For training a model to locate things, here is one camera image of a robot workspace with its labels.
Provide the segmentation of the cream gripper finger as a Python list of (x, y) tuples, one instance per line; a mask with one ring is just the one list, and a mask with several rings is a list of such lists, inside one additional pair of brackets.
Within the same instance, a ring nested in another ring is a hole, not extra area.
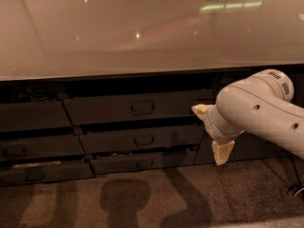
[(223, 165), (228, 162), (230, 153), (232, 152), (235, 146), (235, 142), (226, 142), (226, 143), (219, 143), (216, 141), (212, 141), (212, 150), (214, 154), (214, 159), (216, 165)]
[(196, 104), (191, 107), (193, 113), (202, 121), (211, 119), (211, 112), (214, 106), (212, 104)]

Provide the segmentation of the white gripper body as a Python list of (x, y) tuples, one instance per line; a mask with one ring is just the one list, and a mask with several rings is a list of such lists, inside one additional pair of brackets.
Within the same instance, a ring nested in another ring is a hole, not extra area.
[(215, 105), (206, 109), (203, 114), (205, 130), (217, 143), (234, 141), (244, 130), (225, 120)]

